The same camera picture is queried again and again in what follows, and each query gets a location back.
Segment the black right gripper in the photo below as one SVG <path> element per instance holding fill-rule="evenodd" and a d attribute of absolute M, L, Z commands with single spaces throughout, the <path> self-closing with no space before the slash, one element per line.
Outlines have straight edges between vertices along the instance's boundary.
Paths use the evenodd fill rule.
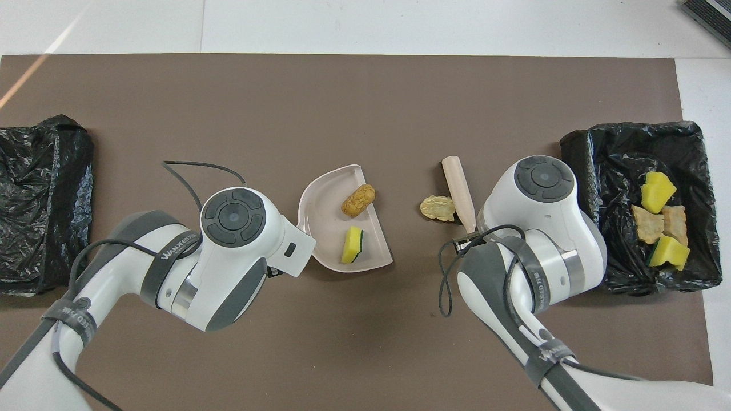
<path fill-rule="evenodd" d="M 468 236 L 457 237 L 457 239 L 454 239 L 455 254 L 458 256 L 465 255 L 470 248 L 481 244 L 485 244 L 485 239 L 482 234 L 469 234 Z"/>

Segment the beige hand brush black bristles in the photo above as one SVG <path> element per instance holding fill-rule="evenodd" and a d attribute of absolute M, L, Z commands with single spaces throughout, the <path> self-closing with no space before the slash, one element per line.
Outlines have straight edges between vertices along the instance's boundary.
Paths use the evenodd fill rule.
<path fill-rule="evenodd" d="M 468 188 L 467 177 L 464 167 L 458 156 L 447 156 L 441 161 L 442 170 L 447 181 L 450 196 L 453 200 L 455 211 L 467 234 L 477 228 L 475 208 L 473 207 L 472 194 Z"/>

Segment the beige plastic dustpan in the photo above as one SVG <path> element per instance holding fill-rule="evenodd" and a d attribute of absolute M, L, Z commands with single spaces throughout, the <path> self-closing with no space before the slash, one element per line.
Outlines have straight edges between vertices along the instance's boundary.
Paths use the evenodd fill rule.
<path fill-rule="evenodd" d="M 314 179 L 299 200 L 298 227 L 316 240 L 313 257 L 332 271 L 358 273 L 393 263 L 374 204 L 355 218 L 340 210 L 342 202 L 365 183 L 362 167 L 350 164 Z M 364 232 L 362 252 L 353 263 L 344 264 L 340 258 L 350 226 Z"/>

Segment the yellow green sponge piece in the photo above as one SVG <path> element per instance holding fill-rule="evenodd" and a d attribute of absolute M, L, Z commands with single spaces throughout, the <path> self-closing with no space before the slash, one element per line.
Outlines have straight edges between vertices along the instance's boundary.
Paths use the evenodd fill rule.
<path fill-rule="evenodd" d="M 677 187 L 663 172 L 650 171 L 645 175 L 645 184 L 641 187 L 641 205 L 652 214 L 660 213 L 677 191 Z"/>
<path fill-rule="evenodd" d="M 357 260 L 363 250 L 364 231 L 357 226 L 350 226 L 346 231 L 344 249 L 340 262 L 342 264 L 352 264 Z"/>
<path fill-rule="evenodd" d="M 683 271 L 690 252 L 689 247 L 681 244 L 679 240 L 669 236 L 660 236 L 648 260 L 648 265 L 660 267 L 668 263 L 677 271 Z"/>

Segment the brown potato-shaped lump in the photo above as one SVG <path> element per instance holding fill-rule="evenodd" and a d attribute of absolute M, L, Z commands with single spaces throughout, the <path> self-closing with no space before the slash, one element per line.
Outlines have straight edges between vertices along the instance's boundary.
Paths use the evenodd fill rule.
<path fill-rule="evenodd" d="M 358 187 L 340 206 L 340 210 L 350 218 L 360 216 L 376 198 L 376 190 L 373 185 L 362 184 Z"/>

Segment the bin lined with black bag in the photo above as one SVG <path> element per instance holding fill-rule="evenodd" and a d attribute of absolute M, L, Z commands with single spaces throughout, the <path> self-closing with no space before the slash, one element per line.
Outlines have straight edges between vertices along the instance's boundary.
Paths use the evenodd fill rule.
<path fill-rule="evenodd" d="M 89 244 L 94 144 L 66 115 L 0 128 L 0 294 L 69 282 Z"/>
<path fill-rule="evenodd" d="M 601 288 L 615 294 L 704 291 L 722 283 L 716 198 L 701 128 L 694 122 L 599 124 L 560 140 L 561 158 L 577 177 L 578 205 L 605 239 Z M 648 172 L 676 187 L 669 206 L 684 206 L 689 257 L 681 271 L 648 265 L 654 247 L 637 236 L 631 211 Z"/>

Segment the brown paper table mat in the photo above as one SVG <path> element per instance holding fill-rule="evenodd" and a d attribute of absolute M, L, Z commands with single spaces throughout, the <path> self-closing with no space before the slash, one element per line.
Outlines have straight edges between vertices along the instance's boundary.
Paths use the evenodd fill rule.
<path fill-rule="evenodd" d="M 359 164 L 393 262 L 344 274 L 311 260 L 268 279 L 237 323 L 203 333 L 125 296 L 78 375 L 138 411 L 551 411 L 499 339 L 455 296 L 437 307 L 442 244 L 426 220 L 460 157 L 476 208 L 507 167 L 559 155 L 597 124 L 681 120 L 671 59 L 402 55 L 6 55 L 0 127 L 53 115 L 93 136 L 93 240 L 131 213 L 198 226 L 163 160 L 230 167 L 297 219 L 319 175 Z"/>

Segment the dark grey ribbed device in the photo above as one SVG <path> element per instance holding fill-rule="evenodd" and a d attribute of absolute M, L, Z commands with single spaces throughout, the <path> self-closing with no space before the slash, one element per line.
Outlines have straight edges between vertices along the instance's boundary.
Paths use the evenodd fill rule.
<path fill-rule="evenodd" d="M 681 10 L 731 49 L 731 0 L 680 0 Z"/>

